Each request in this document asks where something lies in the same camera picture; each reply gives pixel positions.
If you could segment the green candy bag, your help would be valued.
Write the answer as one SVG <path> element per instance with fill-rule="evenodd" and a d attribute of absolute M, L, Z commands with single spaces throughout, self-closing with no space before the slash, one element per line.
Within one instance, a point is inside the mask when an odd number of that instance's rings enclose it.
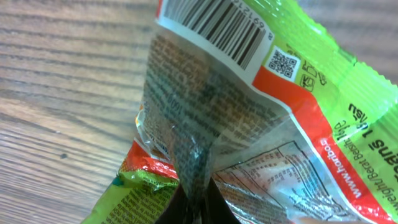
<path fill-rule="evenodd" d="M 397 222 L 397 86 L 295 1 L 159 3 L 132 147 L 86 223 L 155 223 L 213 179 L 240 223 Z"/>

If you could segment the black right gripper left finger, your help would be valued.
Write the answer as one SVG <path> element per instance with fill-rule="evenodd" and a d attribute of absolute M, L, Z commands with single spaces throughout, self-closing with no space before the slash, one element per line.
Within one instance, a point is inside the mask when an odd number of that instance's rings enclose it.
<path fill-rule="evenodd" d="M 187 224 L 190 223 L 188 198 L 179 184 L 166 209 L 156 219 L 155 224 Z"/>

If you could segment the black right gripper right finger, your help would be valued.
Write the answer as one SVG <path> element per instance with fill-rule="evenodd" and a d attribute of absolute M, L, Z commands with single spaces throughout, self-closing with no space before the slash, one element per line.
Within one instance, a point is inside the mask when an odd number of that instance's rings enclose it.
<path fill-rule="evenodd" d="M 202 224 L 240 224 L 213 179 L 210 179 L 201 206 L 201 222 Z"/>

